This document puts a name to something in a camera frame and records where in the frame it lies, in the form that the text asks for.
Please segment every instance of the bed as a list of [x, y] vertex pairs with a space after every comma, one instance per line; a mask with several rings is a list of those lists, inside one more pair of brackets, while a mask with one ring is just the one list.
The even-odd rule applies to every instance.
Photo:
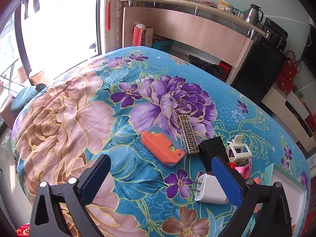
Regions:
[[[170, 168], [140, 141], [140, 133], [156, 125], [180, 142], [178, 113], [190, 116], [198, 142], [221, 136], [226, 145], [244, 135], [253, 155], [250, 175], [258, 183], [275, 163], [309, 191], [302, 152], [270, 116], [208, 73], [147, 47], [93, 58], [27, 104], [11, 135], [22, 189], [32, 203], [40, 182], [78, 177], [106, 153], [110, 174], [87, 206], [105, 236], [217, 236], [236, 208], [194, 201], [190, 188], [205, 171], [199, 156]], [[78, 236], [67, 207], [62, 209]]]

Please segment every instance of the red gift bag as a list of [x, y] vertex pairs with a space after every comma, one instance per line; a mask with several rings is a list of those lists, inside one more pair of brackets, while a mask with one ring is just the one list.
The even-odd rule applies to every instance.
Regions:
[[282, 74], [279, 74], [277, 79], [274, 81], [275, 85], [279, 87], [286, 95], [293, 90], [293, 84]]
[[281, 74], [284, 75], [289, 81], [293, 81], [295, 76], [297, 75], [298, 70], [294, 66], [294, 64], [291, 63], [291, 59], [288, 58], [285, 61], [285, 64], [281, 70]]
[[134, 27], [133, 34], [133, 46], [146, 46], [150, 47], [153, 45], [154, 28], [148, 27], [146, 29]]

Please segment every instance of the phone charger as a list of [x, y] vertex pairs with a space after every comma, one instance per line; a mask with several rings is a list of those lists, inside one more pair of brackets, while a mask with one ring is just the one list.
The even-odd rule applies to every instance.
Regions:
[[197, 184], [198, 191], [195, 193], [195, 201], [213, 204], [228, 203], [228, 199], [215, 176], [201, 175], [198, 182], [201, 184]]

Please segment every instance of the black cabinet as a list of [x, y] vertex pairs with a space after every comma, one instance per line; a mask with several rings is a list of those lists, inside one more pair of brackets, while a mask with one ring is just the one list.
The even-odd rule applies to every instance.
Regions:
[[265, 38], [258, 38], [233, 88], [258, 104], [267, 94], [284, 66], [286, 56]]

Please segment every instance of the white shelf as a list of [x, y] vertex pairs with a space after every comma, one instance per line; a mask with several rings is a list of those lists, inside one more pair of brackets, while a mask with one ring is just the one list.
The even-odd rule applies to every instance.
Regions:
[[191, 1], [185, 1], [185, 0], [121, 0], [121, 1], [140, 1], [140, 2], [156, 2], [156, 3], [166, 3], [176, 6], [181, 6], [185, 8], [190, 8], [194, 10], [200, 10], [202, 12], [214, 15], [216, 17], [219, 17], [221, 19], [227, 20], [233, 24], [236, 24], [237, 26], [240, 26], [243, 29], [249, 30], [254, 29], [257, 31], [258, 35], [265, 36], [265, 32], [263, 32], [261, 29], [255, 27], [254, 25], [234, 16], [233, 14], [230, 14], [228, 12], [222, 11], [217, 8], [213, 8], [204, 4], [199, 4]]

